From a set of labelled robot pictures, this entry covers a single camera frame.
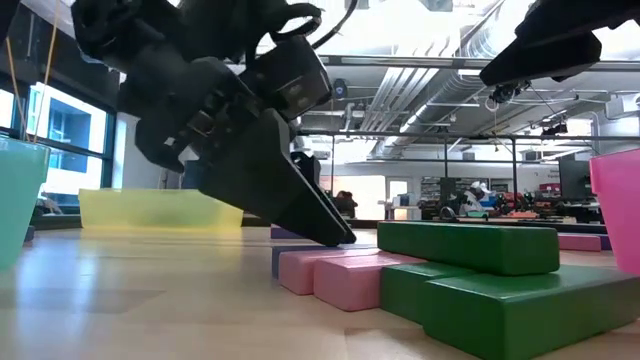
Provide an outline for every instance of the pink foam block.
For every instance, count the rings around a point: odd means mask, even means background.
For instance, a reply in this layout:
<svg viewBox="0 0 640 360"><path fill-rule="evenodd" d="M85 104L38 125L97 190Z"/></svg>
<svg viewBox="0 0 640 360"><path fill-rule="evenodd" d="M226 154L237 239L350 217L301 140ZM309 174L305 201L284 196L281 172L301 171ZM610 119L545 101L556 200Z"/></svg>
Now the pink foam block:
<svg viewBox="0 0 640 360"><path fill-rule="evenodd" d="M313 294L313 268L316 261L344 256L366 256L379 253L379 249L296 251L280 254L280 285L298 295Z"/></svg>
<svg viewBox="0 0 640 360"><path fill-rule="evenodd" d="M602 251L602 241L599 236L561 234L558 235L560 250Z"/></svg>
<svg viewBox="0 0 640 360"><path fill-rule="evenodd" d="M344 311L374 309L380 306L380 269L422 262L425 261L385 252L323 259L315 266L313 291L318 299Z"/></svg>

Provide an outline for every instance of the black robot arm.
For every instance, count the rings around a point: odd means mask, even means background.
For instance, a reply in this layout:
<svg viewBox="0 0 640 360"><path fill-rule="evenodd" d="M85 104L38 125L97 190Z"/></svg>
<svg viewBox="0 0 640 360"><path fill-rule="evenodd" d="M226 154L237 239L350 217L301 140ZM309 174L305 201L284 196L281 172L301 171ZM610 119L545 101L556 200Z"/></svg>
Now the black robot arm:
<svg viewBox="0 0 640 360"><path fill-rule="evenodd" d="M563 81L600 61L602 44L593 30L633 19L640 25L638 0L538 0L516 28L516 40L480 78L498 90L545 77Z"/></svg>
<svg viewBox="0 0 640 360"><path fill-rule="evenodd" d="M331 98L305 38L320 25L319 9L284 0L193 0L181 8L78 0L72 15L82 51L127 74L118 108L140 118L135 143L149 161L182 172L178 156L189 146L199 155L202 193L328 246L355 241L289 154L288 123ZM310 20L279 32L302 17ZM256 58L266 34L276 47ZM243 54L246 70L236 75L223 60Z"/></svg>

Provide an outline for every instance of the wooden table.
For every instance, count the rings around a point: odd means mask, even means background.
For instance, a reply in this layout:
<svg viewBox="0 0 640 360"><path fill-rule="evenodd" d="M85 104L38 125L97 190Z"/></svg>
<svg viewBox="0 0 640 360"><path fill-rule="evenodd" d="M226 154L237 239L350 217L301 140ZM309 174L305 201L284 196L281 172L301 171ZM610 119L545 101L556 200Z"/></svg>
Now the wooden table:
<svg viewBox="0 0 640 360"><path fill-rule="evenodd" d="M375 232L359 232L375 242ZM0 275L2 359L473 359L381 310L345 313L270 279L268 228L218 236L38 232ZM566 264L615 266L610 253ZM640 323L544 356L629 359Z"/></svg>

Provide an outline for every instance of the green block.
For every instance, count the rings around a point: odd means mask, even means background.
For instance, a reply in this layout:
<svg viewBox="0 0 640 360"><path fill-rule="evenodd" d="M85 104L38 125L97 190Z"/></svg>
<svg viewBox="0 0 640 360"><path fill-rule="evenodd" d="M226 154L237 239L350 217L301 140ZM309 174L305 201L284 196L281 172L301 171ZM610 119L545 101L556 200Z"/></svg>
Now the green block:
<svg viewBox="0 0 640 360"><path fill-rule="evenodd" d="M422 283L474 273L473 270L435 262L384 267L380 275L380 308L420 323L422 304L419 292Z"/></svg>
<svg viewBox="0 0 640 360"><path fill-rule="evenodd" d="M381 222L378 247L497 275L546 274L560 267L555 229Z"/></svg>
<svg viewBox="0 0 640 360"><path fill-rule="evenodd" d="M640 278L581 266L479 274L425 282L420 302L429 336L483 359L531 359L636 321Z"/></svg>

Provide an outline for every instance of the window frame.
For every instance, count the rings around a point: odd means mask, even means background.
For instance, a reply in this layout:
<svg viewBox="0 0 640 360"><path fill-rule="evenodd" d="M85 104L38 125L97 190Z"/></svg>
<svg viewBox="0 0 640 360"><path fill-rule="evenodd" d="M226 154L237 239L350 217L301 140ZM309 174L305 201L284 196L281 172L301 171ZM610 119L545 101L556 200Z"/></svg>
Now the window frame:
<svg viewBox="0 0 640 360"><path fill-rule="evenodd" d="M105 136L104 136L104 148L103 148L104 151L103 153L99 153L99 152L91 151L79 146L51 140L48 138L43 138L40 136L37 137L38 144L42 144L54 149L63 150L68 153L101 159L102 175L100 179L100 188L110 188L112 186L113 156L114 156L114 148L115 148L115 129L116 129L116 117L117 117L117 113L115 109L106 105L106 103L102 103L99 100L86 96L79 91L72 90L68 86L62 83L59 83L54 79L51 79L48 85L53 88L56 88L59 91L66 93L69 96L75 97L80 101L90 104L91 106L94 106L104 111L107 114L106 123L105 123L106 129L105 129ZM7 74L0 73L0 89L12 93L15 97L11 78ZM28 111L29 106L31 106L31 104L29 103L29 100L31 98L30 91L31 91L31 84L28 84L26 82L21 82L18 80L19 100L22 101L23 109L25 113ZM8 135L10 138L13 138L13 139L25 138L25 130L22 128L20 114L17 109L15 101L14 101L13 119L12 119L11 127L10 128L0 127L0 134ZM65 214L69 214L69 215L77 215L80 213L79 205L64 206L62 207L62 210Z"/></svg>

